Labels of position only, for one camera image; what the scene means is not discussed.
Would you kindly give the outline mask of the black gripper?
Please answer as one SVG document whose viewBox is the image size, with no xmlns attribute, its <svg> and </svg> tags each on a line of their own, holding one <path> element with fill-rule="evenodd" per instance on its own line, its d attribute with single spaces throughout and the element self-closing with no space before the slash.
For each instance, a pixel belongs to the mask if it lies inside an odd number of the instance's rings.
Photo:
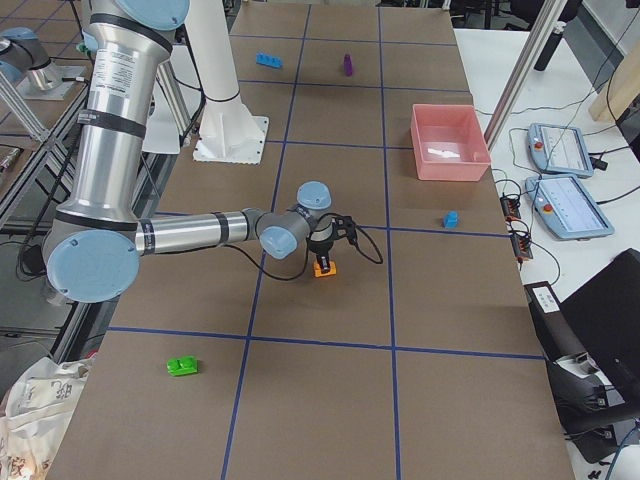
<svg viewBox="0 0 640 480">
<path fill-rule="evenodd" d="M 306 239 L 307 249 L 316 255 L 319 271 L 331 270 L 329 252 L 336 241 L 346 239 L 350 245 L 356 244 L 356 222 L 351 216 L 325 213 L 318 220 L 315 229 Z"/>
</svg>

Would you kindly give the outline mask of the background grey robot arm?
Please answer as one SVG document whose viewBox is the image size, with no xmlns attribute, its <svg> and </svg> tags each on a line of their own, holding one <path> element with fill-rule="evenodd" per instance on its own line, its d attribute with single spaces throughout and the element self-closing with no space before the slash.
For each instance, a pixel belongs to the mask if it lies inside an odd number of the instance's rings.
<svg viewBox="0 0 640 480">
<path fill-rule="evenodd" d="M 1 73 L 26 100 L 62 101 L 86 68 L 58 64 L 29 28 L 1 32 Z"/>
</svg>

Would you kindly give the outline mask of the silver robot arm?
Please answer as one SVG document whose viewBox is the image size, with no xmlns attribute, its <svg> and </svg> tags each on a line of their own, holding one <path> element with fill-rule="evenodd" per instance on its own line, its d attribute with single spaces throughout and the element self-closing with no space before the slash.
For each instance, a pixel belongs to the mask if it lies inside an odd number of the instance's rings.
<svg viewBox="0 0 640 480">
<path fill-rule="evenodd" d="M 65 297 L 96 303 L 121 295 L 143 256 L 258 241 L 275 259 L 299 247 L 329 271 L 330 250 L 354 240 L 355 223 L 331 209 L 328 187 L 303 184 L 281 214 L 239 212 L 140 219 L 131 202 L 156 75 L 172 36 L 184 27 L 201 81 L 204 110 L 194 157 L 256 164 L 268 121 L 250 113 L 239 92 L 223 6 L 218 1 L 96 1 L 90 30 L 97 53 L 74 185 L 60 204 L 43 247 L 50 284 Z"/>
</svg>

